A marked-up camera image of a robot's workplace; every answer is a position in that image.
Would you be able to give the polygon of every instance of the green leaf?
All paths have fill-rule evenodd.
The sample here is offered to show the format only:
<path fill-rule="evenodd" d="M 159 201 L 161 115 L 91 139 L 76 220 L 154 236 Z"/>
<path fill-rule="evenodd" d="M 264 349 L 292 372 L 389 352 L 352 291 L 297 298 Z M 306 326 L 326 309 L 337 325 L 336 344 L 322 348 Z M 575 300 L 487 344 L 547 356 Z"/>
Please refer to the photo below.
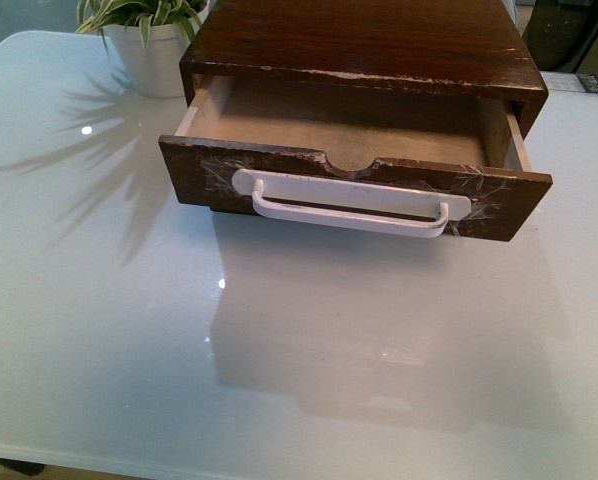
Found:
<path fill-rule="evenodd" d="M 170 4 L 167 2 L 159 1 L 157 6 L 157 12 L 155 18 L 152 21 L 153 25 L 163 25 L 168 20 L 168 14 L 170 13 Z"/>
<path fill-rule="evenodd" d="M 152 15 L 141 15 L 139 17 L 139 32 L 141 33 L 141 43 L 143 48 L 148 46 L 148 37 L 150 36 L 150 22 Z"/>
<path fill-rule="evenodd" d="M 173 20 L 172 23 L 177 26 L 184 37 L 188 38 L 188 40 L 192 42 L 192 40 L 195 38 L 195 30 L 192 28 L 192 24 L 187 18 L 178 16 Z"/>

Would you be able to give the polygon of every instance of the floor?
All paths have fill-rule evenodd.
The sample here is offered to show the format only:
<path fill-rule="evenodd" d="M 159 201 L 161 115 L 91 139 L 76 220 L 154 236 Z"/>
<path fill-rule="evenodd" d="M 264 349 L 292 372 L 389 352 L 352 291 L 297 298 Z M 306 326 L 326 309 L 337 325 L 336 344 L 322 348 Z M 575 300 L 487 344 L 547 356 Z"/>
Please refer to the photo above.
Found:
<path fill-rule="evenodd" d="M 74 468 L 63 468 L 56 466 L 47 466 L 45 470 L 35 476 L 27 477 L 21 473 L 8 470 L 0 466 L 0 480 L 23 480 L 34 478 L 35 480 L 134 480 L 135 477 L 126 477 L 122 475 L 112 475 L 108 473 L 95 473 L 86 470 L 76 470 Z"/>
<path fill-rule="evenodd" d="M 523 32 L 530 15 L 532 7 L 518 7 L 519 9 L 519 31 Z M 598 73 L 598 43 L 591 51 L 590 58 L 587 58 L 582 68 L 582 71 Z M 8 470 L 0 466 L 0 480 L 21 480 L 26 479 L 25 475 Z M 94 473 L 84 470 L 75 470 L 70 468 L 48 466 L 38 476 L 34 477 L 38 480 L 132 480 L 134 477 L 125 477 L 119 475 L 111 475 L 105 473 Z"/>

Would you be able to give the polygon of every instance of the drawer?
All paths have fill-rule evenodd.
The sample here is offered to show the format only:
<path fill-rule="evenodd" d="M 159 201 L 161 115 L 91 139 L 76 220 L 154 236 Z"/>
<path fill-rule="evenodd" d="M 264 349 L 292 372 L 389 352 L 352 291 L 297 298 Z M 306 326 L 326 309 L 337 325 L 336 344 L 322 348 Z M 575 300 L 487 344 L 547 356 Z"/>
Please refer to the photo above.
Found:
<path fill-rule="evenodd" d="M 508 241 L 552 184 L 505 100 L 214 75 L 194 90 L 159 139 L 181 203 Z"/>

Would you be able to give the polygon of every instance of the drawer pull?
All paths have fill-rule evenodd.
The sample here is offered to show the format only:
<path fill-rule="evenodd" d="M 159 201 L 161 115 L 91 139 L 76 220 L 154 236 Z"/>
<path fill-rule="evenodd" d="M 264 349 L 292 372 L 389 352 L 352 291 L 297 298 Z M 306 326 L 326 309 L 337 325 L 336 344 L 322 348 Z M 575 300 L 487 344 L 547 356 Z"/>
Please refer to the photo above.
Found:
<path fill-rule="evenodd" d="M 460 195 L 246 169 L 235 172 L 232 184 L 240 194 L 252 196 L 254 210 L 264 217 L 412 237 L 437 237 L 448 220 L 460 220 L 471 209 L 470 200 Z M 294 205 L 283 203 L 283 200 L 328 205 L 335 209 Z M 348 212 L 337 210 L 337 206 L 434 217 L 434 220 Z"/>

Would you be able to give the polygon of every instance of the drawer front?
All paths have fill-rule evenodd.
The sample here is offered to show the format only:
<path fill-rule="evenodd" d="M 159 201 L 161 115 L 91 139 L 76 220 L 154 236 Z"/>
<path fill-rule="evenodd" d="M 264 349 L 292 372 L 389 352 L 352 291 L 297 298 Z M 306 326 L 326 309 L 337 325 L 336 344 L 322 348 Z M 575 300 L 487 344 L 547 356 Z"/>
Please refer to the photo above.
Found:
<path fill-rule="evenodd" d="M 294 87 L 290 87 L 290 90 L 284 91 L 277 97 L 271 95 L 269 102 L 262 102 L 262 98 L 266 100 L 268 97 L 261 97 L 261 91 L 267 92 L 268 89 L 262 90 L 258 86 L 257 95 L 259 96 L 254 97 L 256 100 L 253 102 L 254 109 L 252 111 L 244 110 L 241 105 L 235 113 L 234 109 L 230 110 L 230 106 L 226 107 L 226 104 L 230 103 L 231 88 L 230 81 L 225 78 L 212 81 L 207 79 L 204 86 L 197 90 L 187 118 L 184 119 L 177 134 L 163 135 L 159 140 L 177 198 L 181 203 L 204 205 L 216 211 L 256 214 L 252 196 L 247 193 L 238 193 L 233 186 L 233 177 L 237 171 L 247 169 L 292 176 L 312 176 L 333 181 L 343 180 L 388 188 L 461 196 L 470 202 L 469 213 L 460 220 L 450 219 L 442 228 L 443 233 L 508 241 L 532 213 L 552 183 L 550 175 L 528 171 L 530 167 L 518 127 L 514 122 L 508 123 L 511 117 L 514 119 L 514 116 L 506 115 L 501 105 L 496 103 L 479 104 L 483 107 L 478 109 L 483 113 L 480 119 L 472 119 L 465 125 L 449 127 L 456 128 L 457 131 L 445 131 L 445 127 L 439 126 L 445 121 L 443 118 L 448 116 L 468 117 L 468 115 L 462 115 L 463 110 L 457 110 L 457 108 L 464 109 L 466 107 L 465 100 L 461 100 L 458 105 L 455 105 L 447 103 L 446 99 L 425 99 L 423 103 L 418 102 L 416 108 L 412 108 L 413 115 L 421 113 L 423 117 L 429 118 L 443 110 L 439 114 L 440 118 L 443 118 L 438 122 L 424 118 L 421 122 L 415 122 L 415 127 L 405 129 L 401 128 L 401 123 L 406 122 L 408 125 L 412 123 L 412 115 L 405 111 L 413 104 L 415 97 L 408 97 L 407 101 L 404 100 L 403 104 L 400 104 L 400 98 L 397 98 L 397 103 L 395 103 L 395 98 L 377 97 L 376 95 L 382 94 L 371 92 L 368 94 L 370 96 L 361 98 L 354 107 L 346 106 L 342 109 L 337 104 L 336 109 L 328 107 L 324 110 L 321 100 L 315 101 L 313 107 L 306 106 L 304 103 L 293 105 L 293 98 L 297 102 L 306 100 L 305 92 L 302 90 L 299 95 L 293 90 Z M 363 97 L 367 92 L 328 91 L 325 97 L 332 99 L 339 95 L 343 103 L 349 93 L 362 94 Z M 275 102 L 281 102 L 274 107 L 276 108 L 275 112 L 282 110 L 285 112 L 284 116 L 272 116 L 267 123 L 263 122 L 262 119 L 269 114 L 266 110 L 267 104 L 274 106 Z M 372 123 L 371 120 L 376 120 L 376 118 L 373 117 L 368 105 L 373 105 L 372 108 L 374 108 L 376 102 L 384 103 L 379 105 L 379 114 L 375 116 L 379 120 Z M 394 115 L 392 112 L 386 113 L 387 109 L 393 105 L 405 113 Z M 346 108 L 351 108 L 350 112 L 353 113 L 346 111 Z M 295 112 L 300 110 L 305 118 L 302 117 L 299 120 L 303 121 L 307 118 L 307 125 L 297 127 L 298 134 L 288 131 L 286 139 L 285 129 L 290 130 L 300 123 L 294 117 Z M 226 125 L 233 125 L 236 121 L 235 118 L 238 120 L 237 123 L 240 122 L 239 125 L 232 130 L 226 130 L 226 126 L 216 127 L 221 123 L 224 114 L 232 114 L 234 117 L 232 120 L 226 121 Z M 332 127 L 333 151 L 339 153 L 340 157 L 349 156 L 354 151 L 363 150 L 370 144 L 370 148 L 379 149 L 379 155 L 370 165 L 358 168 L 359 162 L 353 161 L 352 169 L 344 169 L 341 168 L 341 163 L 333 164 L 329 161 L 330 151 L 303 148 L 297 145 L 301 145 L 302 135 L 306 137 L 307 144 L 310 144 L 309 140 L 314 140 L 315 137 L 319 137 L 320 142 L 326 141 L 321 138 L 328 135 L 323 133 L 323 130 L 331 128 L 331 125 L 335 123 L 333 119 L 340 120 L 349 118 L 351 115 L 354 116 L 355 121 L 359 120 L 363 124 L 363 129 L 355 129 L 355 126 L 350 125 L 344 125 L 343 130 L 338 129 L 339 127 L 336 125 Z M 313 128 L 314 125 L 311 125 L 313 121 L 319 122 L 318 128 Z M 252 130 L 258 124 L 263 125 L 261 132 L 253 133 Z M 479 142 L 473 151 L 468 140 L 472 141 L 470 132 L 475 128 L 479 131 Z M 270 132 L 275 129 L 280 130 L 278 137 L 271 137 Z M 395 129 L 399 133 L 403 132 L 403 138 L 395 139 L 397 147 L 391 149 L 390 146 L 386 147 L 383 144 L 395 136 Z M 362 133 L 371 132 L 370 140 L 360 139 L 360 131 Z M 375 134 L 383 135 L 380 137 L 380 141 L 373 141 Z M 257 140 L 258 135 L 261 135 L 266 143 L 254 143 L 252 140 Z M 293 140 L 293 136 L 297 135 L 298 140 Z M 284 146 L 270 143 L 281 144 L 284 140 L 294 145 Z M 348 143 L 354 144 L 354 150 L 348 148 Z M 338 148 L 341 147 L 341 144 L 345 145 L 339 151 Z M 404 155 L 406 158 L 381 155 L 382 153 L 392 155 L 394 152 L 400 152 L 401 149 L 406 150 L 404 151 L 406 155 L 412 154 L 412 158 L 406 155 Z M 488 157 L 488 164 L 479 162 L 475 157 L 475 152 L 483 153 Z M 452 158 L 450 163 L 430 161 L 430 159 L 436 159 L 435 155 L 447 156 L 449 154 L 456 157 Z M 462 163 L 462 156 L 469 157 L 469 163 Z M 313 207 L 323 208 L 324 206 L 320 201 L 308 203 L 312 203 Z M 345 205 L 343 208 L 341 204 L 338 205 L 340 206 L 337 207 L 337 210 L 350 211 L 345 208 Z M 380 213 L 374 208 L 368 210 L 370 212 L 364 211 L 363 213 L 386 216 L 385 212 Z M 400 214 L 391 212 L 388 217 L 424 221 L 418 212 L 411 212 L 407 205 L 404 206 L 403 211 L 400 211 Z M 426 218 L 428 221 L 437 220 L 429 218 L 428 215 Z"/>

